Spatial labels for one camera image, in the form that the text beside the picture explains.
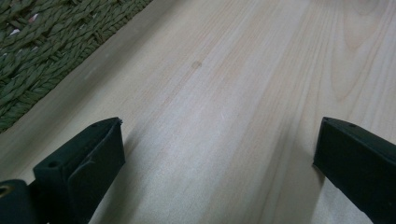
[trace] green woven mat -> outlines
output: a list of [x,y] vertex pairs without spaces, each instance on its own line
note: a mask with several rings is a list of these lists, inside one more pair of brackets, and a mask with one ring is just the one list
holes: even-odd
[[0,133],[152,0],[0,0]]

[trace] light wood surface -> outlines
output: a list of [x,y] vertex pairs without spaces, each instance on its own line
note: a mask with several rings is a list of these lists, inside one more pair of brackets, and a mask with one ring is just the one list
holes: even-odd
[[154,0],[0,134],[0,179],[120,117],[91,223],[371,223],[311,163],[323,116],[396,143],[396,2]]

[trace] black clamp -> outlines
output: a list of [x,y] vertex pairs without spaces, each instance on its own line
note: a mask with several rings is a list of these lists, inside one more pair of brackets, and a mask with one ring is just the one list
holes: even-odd
[[396,223],[396,146],[355,124],[324,118],[314,165],[374,223]]
[[121,120],[94,123],[34,169],[35,181],[0,183],[0,223],[86,224],[125,163]]

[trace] table surface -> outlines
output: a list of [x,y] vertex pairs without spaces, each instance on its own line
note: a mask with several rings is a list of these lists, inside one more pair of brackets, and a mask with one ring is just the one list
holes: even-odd
[[1,179],[123,119],[91,223],[371,223],[312,167],[322,117],[396,143],[396,2],[154,0],[12,128]]

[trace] wooden board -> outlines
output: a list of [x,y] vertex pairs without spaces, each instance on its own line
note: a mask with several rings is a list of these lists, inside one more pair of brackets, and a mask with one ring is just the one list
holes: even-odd
[[0,179],[120,117],[92,223],[370,223],[311,163],[323,116],[396,143],[396,2],[155,0],[0,135]]

